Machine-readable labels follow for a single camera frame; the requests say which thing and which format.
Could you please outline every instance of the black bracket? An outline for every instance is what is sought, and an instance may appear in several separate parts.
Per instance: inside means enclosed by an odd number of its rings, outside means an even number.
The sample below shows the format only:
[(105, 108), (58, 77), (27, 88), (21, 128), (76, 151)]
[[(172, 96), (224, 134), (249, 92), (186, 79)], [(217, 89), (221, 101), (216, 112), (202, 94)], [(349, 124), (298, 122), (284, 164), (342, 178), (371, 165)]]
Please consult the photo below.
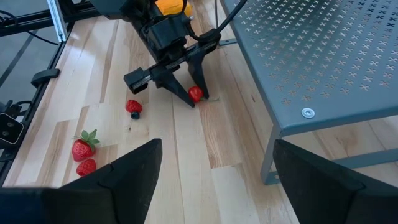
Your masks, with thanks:
[(133, 94), (137, 94), (148, 87), (148, 81), (150, 80), (149, 70), (143, 71), (142, 68), (138, 68), (123, 77), (124, 82), (129, 87)]
[(17, 148), (19, 146), (21, 146), (21, 144), (16, 144), (16, 145), (13, 145), (12, 147), (8, 146), (7, 148), (5, 148), (0, 156), (0, 163), (14, 160), (15, 157), (17, 156), (17, 153), (18, 153)]
[(187, 60), (188, 72), (191, 75), (193, 81), (201, 90), (203, 90), (203, 96), (208, 99), (209, 91), (207, 90), (205, 76), (203, 74), (202, 63), (205, 58), (206, 52), (201, 50), (194, 55), (191, 55)]
[(40, 84), (47, 83), (52, 78), (57, 78), (60, 74), (60, 70), (57, 68), (47, 69), (36, 73), (32, 81), (30, 82), (35, 88), (38, 88)]
[(180, 82), (174, 77), (172, 71), (166, 69), (161, 65), (155, 65), (150, 68), (150, 73), (153, 81), (156, 83), (157, 88), (165, 88), (166, 90), (174, 93), (181, 100), (186, 102), (192, 108), (195, 107), (194, 102), (189, 97), (188, 93), (185, 91), (184, 87), (181, 86)]

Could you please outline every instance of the red strawberry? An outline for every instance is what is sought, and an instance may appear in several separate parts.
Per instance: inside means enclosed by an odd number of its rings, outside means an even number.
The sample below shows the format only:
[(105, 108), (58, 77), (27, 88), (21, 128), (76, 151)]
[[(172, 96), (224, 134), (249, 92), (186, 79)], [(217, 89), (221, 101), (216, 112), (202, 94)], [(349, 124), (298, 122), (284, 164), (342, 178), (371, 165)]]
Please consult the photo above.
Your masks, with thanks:
[(193, 86), (188, 90), (188, 95), (194, 103), (198, 103), (203, 97), (203, 91), (198, 86)]
[(77, 139), (72, 146), (73, 160), (76, 162), (83, 161), (95, 154), (95, 144), (100, 143), (98, 139), (95, 139), (97, 129), (92, 133), (82, 131), (80, 139)]
[(133, 112), (141, 113), (142, 106), (141, 106), (140, 103), (138, 103), (135, 100), (129, 100), (126, 103), (126, 111), (129, 112), (129, 113), (133, 113)]
[(95, 163), (94, 159), (87, 159), (83, 161), (79, 166), (76, 168), (76, 173), (79, 174), (80, 177), (88, 175), (94, 172), (97, 169), (97, 164)]

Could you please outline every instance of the wire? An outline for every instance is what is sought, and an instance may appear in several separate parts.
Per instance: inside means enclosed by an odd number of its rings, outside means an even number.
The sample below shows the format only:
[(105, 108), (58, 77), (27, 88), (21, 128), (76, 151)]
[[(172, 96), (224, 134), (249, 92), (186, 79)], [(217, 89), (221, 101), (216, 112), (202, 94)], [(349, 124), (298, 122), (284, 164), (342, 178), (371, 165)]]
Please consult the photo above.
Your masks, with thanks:
[(43, 41), (46, 42), (46, 43), (49, 43), (49, 44), (52, 44), (52, 45), (58, 45), (58, 43), (55, 43), (55, 42), (49, 41), (49, 40), (47, 40), (47, 39), (44, 39), (43, 37), (40, 37), (40, 36), (38, 36), (38, 35), (32, 33), (31, 31), (26, 31), (26, 32), (27, 32), (28, 34), (30, 34), (30, 35), (32, 35), (32, 36), (38, 38), (39, 40), (43, 40)]
[[(13, 14), (11, 14), (11, 13), (9, 13), (9, 12), (3, 11), (3, 10), (0, 10), (0, 13), (1, 13), (1, 14), (4, 14), (4, 15), (7, 15), (7, 16), (9, 16), (9, 17), (11, 17), (11, 18), (14, 20), (14, 26), (18, 26), (18, 18), (17, 18), (16, 16), (14, 16)], [(4, 18), (4, 17), (0, 16), (0, 20), (1, 20), (1, 26), (3, 26), (3, 24), (4, 24), (7, 20), (9, 20), (9, 18), (8, 18), (8, 17), (5, 17), (5, 18)], [(42, 40), (42, 41), (46, 42), (46, 43), (49, 43), (49, 44), (52, 44), (52, 45), (58, 45), (57, 43), (52, 42), (52, 41), (49, 41), (49, 40), (47, 40), (47, 39), (45, 39), (45, 38), (43, 38), (43, 37), (40, 37), (40, 36), (38, 36), (38, 35), (32, 33), (31, 31), (26, 31), (26, 32), (27, 32), (28, 34), (30, 34), (30, 35), (32, 35), (32, 36), (38, 38), (39, 40)]]
[(189, 36), (191, 36), (192, 38), (194, 38), (199, 42), (208, 42), (214, 38), (217, 38), (217, 36), (221, 33), (221, 31), (232, 21), (232, 19), (237, 15), (237, 13), (242, 9), (242, 7), (246, 4), (247, 1), (248, 0), (240, 0), (238, 5), (232, 10), (232, 12), (227, 16), (227, 18), (221, 23), (219, 27), (208, 31), (207, 33), (204, 33), (199, 37), (195, 35), (195, 32), (193, 31), (191, 24), (188, 24)]

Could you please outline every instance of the metal frame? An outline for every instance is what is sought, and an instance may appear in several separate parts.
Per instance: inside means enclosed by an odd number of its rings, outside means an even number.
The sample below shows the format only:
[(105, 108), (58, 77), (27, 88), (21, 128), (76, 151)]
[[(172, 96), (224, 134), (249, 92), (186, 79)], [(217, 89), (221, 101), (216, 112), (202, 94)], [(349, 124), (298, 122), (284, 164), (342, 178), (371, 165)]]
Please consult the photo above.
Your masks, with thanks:
[[(66, 40), (68, 39), (68, 36), (72, 31), (75, 21), (100, 16), (99, 12), (93, 7), (93, 5), (90, 2), (81, 2), (78, 4), (73, 4), (71, 0), (61, 0), (59, 7), (60, 7), (59, 9), (62, 11), (63, 19), (65, 22), (68, 23), (68, 25), (65, 28), (65, 34), (62, 34), (64, 35), (64, 39), (59, 43), (57, 51), (54, 53), (54, 56), (52, 57), (47, 69), (53, 69), (57, 66), (62, 50), (66, 45)], [(17, 20), (18, 20), (18, 26), (12, 26), (14, 24), (13, 19), (8, 20), (7, 23), (5, 24), (7, 27), (0, 28), (0, 37), (6, 35), (18, 34), (20, 32), (26, 32), (29, 30), (36, 30), (45, 27), (50, 27), (54, 25), (50, 10), (18, 16)], [(26, 136), (27, 130), (29, 129), (30, 123), (33, 120), (35, 112), (39, 107), (40, 101), (45, 93), (48, 84), (49, 83), (46, 82), (40, 84), (37, 87), (36, 94), (32, 99), (32, 104), (27, 109), (27, 112), (22, 120), (22, 122), (25, 124), (25, 128), (21, 134), (22, 138), (25, 138)], [(8, 175), (8, 172), (11, 169), (12, 163), (14, 162), (14, 159), (17, 156), (18, 151), (19, 147), (6, 148), (1, 154), (0, 186), (3, 185)]]
[[(65, 23), (100, 16), (100, 13), (90, 2), (74, 4), (73, 7), (71, 7), (70, 4), (67, 3), (68, 1), (70, 0), (60, 0), (59, 2)], [(49, 9), (23, 16), (17, 16), (17, 20), (18, 26), (14, 26), (13, 19), (9, 19), (5, 22), (4, 27), (0, 27), (0, 37), (54, 26)]]
[[(228, 10), (226, 10), (225, 1), (228, 1), (228, 0), (221, 1), (221, 5), (223, 6), (225, 11), (228, 11)], [(236, 33), (236, 28), (235, 28), (233, 22), (230, 25), (232, 27), (233, 32)], [(242, 40), (239, 38), (238, 35), (236, 35), (236, 37), (238, 40), (238, 44), (241, 45)], [(248, 57), (248, 54), (244, 49), (242, 49), (242, 53), (245, 58)], [(251, 63), (248, 63), (248, 67), (252, 73), (255, 72)], [(261, 95), (263, 98), (267, 98), (267, 96), (264, 96), (264, 92), (261, 92)], [(371, 119), (384, 118), (384, 117), (396, 115), (396, 111), (385, 110), (385, 111), (380, 111), (379, 114), (360, 114), (358, 116), (350, 117), (349, 119), (347, 119), (347, 118), (335, 119), (335, 120), (332, 120), (329, 122), (317, 123), (317, 124), (314, 124), (311, 126), (292, 126), (292, 127), (282, 128), (280, 126), (273, 110), (271, 109), (271, 106), (269, 105), (269, 103), (266, 101), (264, 101), (264, 103), (266, 104), (267, 111), (269, 112), (271, 120), (274, 124), (272, 131), (271, 131), (271, 135), (269, 136), (269, 142), (267, 144), (266, 152), (264, 154), (264, 159), (263, 159), (263, 163), (262, 163), (262, 167), (261, 167), (261, 179), (262, 179), (263, 183), (266, 185), (272, 185), (272, 184), (279, 183), (279, 177), (277, 175), (277, 172), (270, 172), (271, 165), (273, 163), (273, 155), (272, 154), (274, 152), (275, 140), (282, 139), (283, 137), (294, 135), (294, 134), (306, 133), (309, 131), (316, 131), (316, 130), (325, 129), (325, 128), (337, 127), (337, 126), (340, 126), (343, 124), (353, 124), (353, 123), (357, 123), (357, 122), (361, 122), (361, 121), (368, 121)], [(398, 149), (390, 149), (390, 150), (385, 150), (385, 151), (380, 151), (380, 152), (372, 152), (372, 153), (368, 153), (368, 154), (362, 154), (359, 156), (337, 159), (337, 160), (334, 160), (333, 162), (338, 163), (343, 166), (346, 166), (350, 169), (354, 169), (354, 168), (373, 166), (373, 165), (377, 165), (377, 164), (383, 164), (386, 162), (394, 162), (394, 161), (398, 161)]]
[(61, 8), (58, 0), (47, 0), (51, 18), (54, 23), (55, 32), (57, 33), (58, 41), (67, 41), (67, 29), (65, 27), (65, 21), (63, 20)]

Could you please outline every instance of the table leg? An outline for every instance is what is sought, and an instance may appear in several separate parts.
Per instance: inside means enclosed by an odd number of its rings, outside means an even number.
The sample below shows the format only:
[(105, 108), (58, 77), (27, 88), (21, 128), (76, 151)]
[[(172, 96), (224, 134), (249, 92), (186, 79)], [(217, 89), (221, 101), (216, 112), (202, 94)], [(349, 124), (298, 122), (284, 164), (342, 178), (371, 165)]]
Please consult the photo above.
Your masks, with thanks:
[(261, 166), (261, 180), (266, 185), (269, 185), (266, 180), (268, 175), (270, 174), (269, 171), (271, 169), (272, 162), (274, 161), (272, 154), (274, 153), (275, 140), (281, 138), (282, 135), (280, 134), (280, 127), (274, 124), (274, 126), (272, 127), (271, 135), (269, 136), (266, 154), (264, 155), (264, 160), (262, 161)]
[[(378, 164), (384, 164), (387, 162), (395, 162), (395, 161), (398, 161), (398, 149), (389, 149), (389, 150), (383, 150), (383, 151), (379, 151), (379, 152), (371, 152), (371, 153), (367, 153), (367, 154), (333, 160), (333, 162), (335, 162), (341, 166), (350, 168), (350, 169), (374, 166), (374, 165), (378, 165)], [(265, 178), (266, 179), (265, 179), (265, 181), (263, 180), (263, 182), (266, 185), (273, 185), (273, 184), (280, 183), (277, 171), (268, 172), (268, 175)]]

